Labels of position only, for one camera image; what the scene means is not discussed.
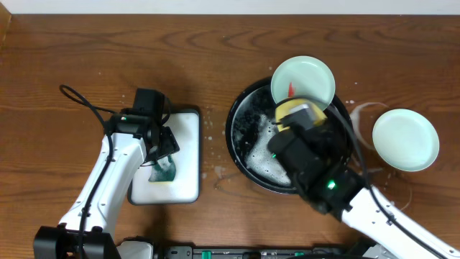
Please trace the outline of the green sponge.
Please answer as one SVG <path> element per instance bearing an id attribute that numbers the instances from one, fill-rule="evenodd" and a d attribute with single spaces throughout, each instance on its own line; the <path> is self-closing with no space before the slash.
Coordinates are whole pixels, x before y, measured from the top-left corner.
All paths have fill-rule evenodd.
<path id="1" fill-rule="evenodd" d="M 149 182 L 169 182 L 175 179 L 177 169 L 171 155 L 151 163 L 150 166 L 152 170 Z"/>

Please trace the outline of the yellow plate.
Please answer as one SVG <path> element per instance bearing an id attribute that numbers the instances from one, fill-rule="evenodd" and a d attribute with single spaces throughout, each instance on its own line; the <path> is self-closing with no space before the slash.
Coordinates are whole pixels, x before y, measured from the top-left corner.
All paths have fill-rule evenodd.
<path id="1" fill-rule="evenodd" d="M 300 127 L 309 130 L 327 120 L 323 110 L 308 99 L 291 98 L 280 102 L 275 109 L 277 131 Z"/>

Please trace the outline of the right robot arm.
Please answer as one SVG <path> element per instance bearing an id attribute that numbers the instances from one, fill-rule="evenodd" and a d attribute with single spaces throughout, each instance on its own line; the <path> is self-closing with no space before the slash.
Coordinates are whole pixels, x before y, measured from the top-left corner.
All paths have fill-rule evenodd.
<path id="1" fill-rule="evenodd" d="M 284 119 L 268 143 L 300 197 L 322 214 L 383 246 L 396 258 L 458 258 L 459 251 L 393 206 L 368 175 L 348 168 L 344 155 L 357 140 L 350 125 Z"/>

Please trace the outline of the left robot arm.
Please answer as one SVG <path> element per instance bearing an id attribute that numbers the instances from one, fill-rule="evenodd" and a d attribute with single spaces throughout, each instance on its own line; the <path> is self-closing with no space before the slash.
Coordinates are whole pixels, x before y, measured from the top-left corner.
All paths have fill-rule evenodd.
<path id="1" fill-rule="evenodd" d="M 104 124 L 101 150 L 81 193 L 58 226 L 39 228 L 36 258 L 153 258 L 140 237 L 116 245 L 113 239 L 124 197 L 134 175 L 179 150 L 170 119 L 114 114 Z"/>

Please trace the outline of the light green plate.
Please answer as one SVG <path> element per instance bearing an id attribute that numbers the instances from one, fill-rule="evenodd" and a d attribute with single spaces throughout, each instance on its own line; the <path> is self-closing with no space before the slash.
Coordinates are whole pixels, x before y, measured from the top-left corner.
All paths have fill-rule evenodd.
<path id="1" fill-rule="evenodd" d="M 374 124 L 372 141 L 383 161 L 406 172 L 428 168 L 440 150 L 434 126 L 409 109 L 392 109 L 382 114 Z"/>
<path id="2" fill-rule="evenodd" d="M 311 56 L 295 56 L 276 68 L 270 91 L 276 104 L 290 97 L 307 96 L 325 110 L 334 98 L 336 82 L 323 61 Z"/>

